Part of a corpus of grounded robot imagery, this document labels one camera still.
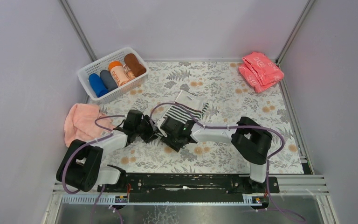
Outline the brown towel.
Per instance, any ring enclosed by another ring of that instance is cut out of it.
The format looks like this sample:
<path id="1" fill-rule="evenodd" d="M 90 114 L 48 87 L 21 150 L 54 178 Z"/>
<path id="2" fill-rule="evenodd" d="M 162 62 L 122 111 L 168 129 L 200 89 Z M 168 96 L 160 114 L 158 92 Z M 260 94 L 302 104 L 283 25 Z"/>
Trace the brown towel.
<path id="1" fill-rule="evenodd" d="M 135 77 L 139 77 L 146 73 L 146 68 L 139 62 L 133 53 L 127 54 L 124 57 L 124 62 Z"/>

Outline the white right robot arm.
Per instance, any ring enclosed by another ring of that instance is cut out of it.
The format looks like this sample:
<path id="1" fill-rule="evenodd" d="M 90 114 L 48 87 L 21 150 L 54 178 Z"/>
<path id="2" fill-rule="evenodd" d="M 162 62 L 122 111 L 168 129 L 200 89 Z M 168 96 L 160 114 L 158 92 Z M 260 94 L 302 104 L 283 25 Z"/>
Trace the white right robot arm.
<path id="1" fill-rule="evenodd" d="M 250 163 L 250 179 L 259 183 L 266 180 L 272 135 L 249 117 L 241 117 L 235 125 L 227 126 L 201 125 L 194 120 L 182 123 L 166 118 L 159 130 L 163 134 L 161 141 L 177 152 L 189 143 L 230 143 Z"/>

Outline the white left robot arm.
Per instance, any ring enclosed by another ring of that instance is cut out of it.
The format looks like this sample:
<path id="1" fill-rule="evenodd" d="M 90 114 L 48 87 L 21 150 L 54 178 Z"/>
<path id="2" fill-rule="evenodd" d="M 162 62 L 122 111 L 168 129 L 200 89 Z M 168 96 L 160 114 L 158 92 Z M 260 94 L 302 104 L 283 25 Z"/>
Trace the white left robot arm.
<path id="1" fill-rule="evenodd" d="M 100 187 L 100 192 L 107 188 L 129 189 L 126 171 L 114 165 L 101 165 L 102 158 L 129 146 L 138 137 L 146 143 L 158 137 L 155 122 L 138 110 L 130 110 L 121 123 L 113 128 L 102 126 L 99 121 L 96 119 L 95 125 L 107 131 L 107 134 L 88 142 L 73 140 L 57 170 L 56 179 L 68 194 L 89 192 L 95 186 Z"/>

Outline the green white striped towel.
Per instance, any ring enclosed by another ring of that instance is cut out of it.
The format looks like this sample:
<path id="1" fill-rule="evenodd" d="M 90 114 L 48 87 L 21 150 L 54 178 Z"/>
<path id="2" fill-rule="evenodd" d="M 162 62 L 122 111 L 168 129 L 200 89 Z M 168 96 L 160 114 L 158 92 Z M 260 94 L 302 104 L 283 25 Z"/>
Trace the green white striped towel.
<path id="1" fill-rule="evenodd" d="M 186 123 L 188 120 L 192 120 L 192 115 L 197 120 L 200 120 L 203 118 L 208 107 L 209 103 L 206 98 L 182 90 L 174 100 L 174 105 L 171 105 L 168 108 L 162 118 L 166 119 L 169 117 L 182 123 Z"/>

